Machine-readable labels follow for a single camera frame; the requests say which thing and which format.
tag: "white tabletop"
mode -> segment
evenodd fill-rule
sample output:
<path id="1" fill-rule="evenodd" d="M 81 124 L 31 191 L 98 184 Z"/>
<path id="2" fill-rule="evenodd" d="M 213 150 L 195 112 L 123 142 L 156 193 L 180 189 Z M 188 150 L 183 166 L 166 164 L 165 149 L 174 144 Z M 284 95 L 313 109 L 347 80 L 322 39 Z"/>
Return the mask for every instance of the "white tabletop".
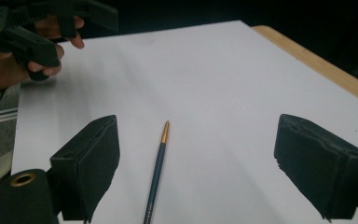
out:
<path id="1" fill-rule="evenodd" d="M 358 147 L 358 99 L 240 21 L 63 44 L 62 72 L 21 90 L 13 173 L 117 115 L 120 163 L 92 223 L 142 223 L 171 122 L 153 223 L 328 223 L 273 157 L 280 114 Z M 358 223 L 333 220 L 333 223 Z"/>

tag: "dark blue pencil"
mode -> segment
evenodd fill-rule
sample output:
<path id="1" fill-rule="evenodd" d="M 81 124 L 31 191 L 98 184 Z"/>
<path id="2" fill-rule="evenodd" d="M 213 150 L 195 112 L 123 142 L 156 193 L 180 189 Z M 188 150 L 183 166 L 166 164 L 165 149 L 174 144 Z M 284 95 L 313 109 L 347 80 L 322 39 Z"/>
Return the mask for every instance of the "dark blue pencil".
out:
<path id="1" fill-rule="evenodd" d="M 153 207 L 156 200 L 158 181 L 159 181 L 159 176 L 161 174 L 162 163 L 164 162 L 165 146 L 167 144 L 169 128 L 170 128 L 170 121 L 167 120 L 167 122 L 165 123 L 164 132 L 162 133 L 161 136 L 161 142 L 159 144 L 155 171 L 153 173 L 152 186 L 150 187 L 149 199 L 147 200 L 144 224 L 149 224 L 152 220 Z"/>

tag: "wooden edge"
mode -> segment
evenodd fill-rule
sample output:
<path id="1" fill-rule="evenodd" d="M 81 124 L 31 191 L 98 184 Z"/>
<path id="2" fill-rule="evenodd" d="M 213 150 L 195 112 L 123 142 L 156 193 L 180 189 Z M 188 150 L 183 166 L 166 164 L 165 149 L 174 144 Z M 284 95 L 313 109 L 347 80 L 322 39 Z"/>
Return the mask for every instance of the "wooden edge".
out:
<path id="1" fill-rule="evenodd" d="M 260 25 L 252 28 L 311 69 L 327 77 L 344 90 L 358 97 L 358 79 L 356 77 L 351 76 L 268 26 Z"/>

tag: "brass ring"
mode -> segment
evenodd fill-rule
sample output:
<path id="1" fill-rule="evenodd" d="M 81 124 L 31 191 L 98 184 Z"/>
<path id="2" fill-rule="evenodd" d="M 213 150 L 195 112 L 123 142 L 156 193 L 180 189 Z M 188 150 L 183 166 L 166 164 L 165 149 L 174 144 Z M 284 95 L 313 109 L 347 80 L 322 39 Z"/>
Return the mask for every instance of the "brass ring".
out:
<path id="1" fill-rule="evenodd" d="M 26 173 L 12 179 L 10 185 L 13 187 L 21 187 L 33 182 L 36 179 L 36 175 L 33 173 Z"/>

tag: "human hand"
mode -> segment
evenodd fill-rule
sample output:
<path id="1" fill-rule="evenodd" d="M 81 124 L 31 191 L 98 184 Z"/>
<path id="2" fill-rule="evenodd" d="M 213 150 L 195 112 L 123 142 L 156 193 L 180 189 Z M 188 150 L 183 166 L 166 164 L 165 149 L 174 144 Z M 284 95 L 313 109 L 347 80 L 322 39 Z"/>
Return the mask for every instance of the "human hand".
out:
<path id="1" fill-rule="evenodd" d="M 84 21 L 79 17 L 74 17 L 75 28 L 80 29 L 84 25 Z M 48 16 L 47 18 L 37 21 L 35 24 L 36 32 L 49 39 L 60 38 L 60 27 L 57 22 L 57 17 Z M 75 38 L 68 39 L 73 46 L 78 49 L 84 48 L 83 40 L 77 32 Z M 62 58 L 64 52 L 60 45 L 56 45 L 57 56 Z M 44 67 L 35 62 L 27 64 L 31 71 L 42 71 L 46 76 L 55 76 L 61 71 L 61 66 L 58 67 Z M 28 77 L 28 72 L 24 66 L 18 65 L 14 59 L 13 54 L 0 52 L 0 90 L 5 89 L 11 85 L 22 82 Z"/>

